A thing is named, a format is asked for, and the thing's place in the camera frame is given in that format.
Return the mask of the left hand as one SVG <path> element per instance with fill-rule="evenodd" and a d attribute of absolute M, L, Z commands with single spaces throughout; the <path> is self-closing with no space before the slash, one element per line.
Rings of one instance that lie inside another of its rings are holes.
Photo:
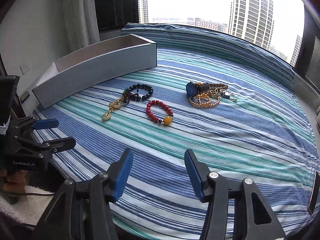
<path fill-rule="evenodd" d="M 24 193 L 24 188 L 27 185 L 26 176 L 27 171 L 20 170 L 15 174 L 8 175 L 6 169 L 1 169 L 1 177 L 7 180 L 3 184 L 2 189 L 6 192 Z"/>

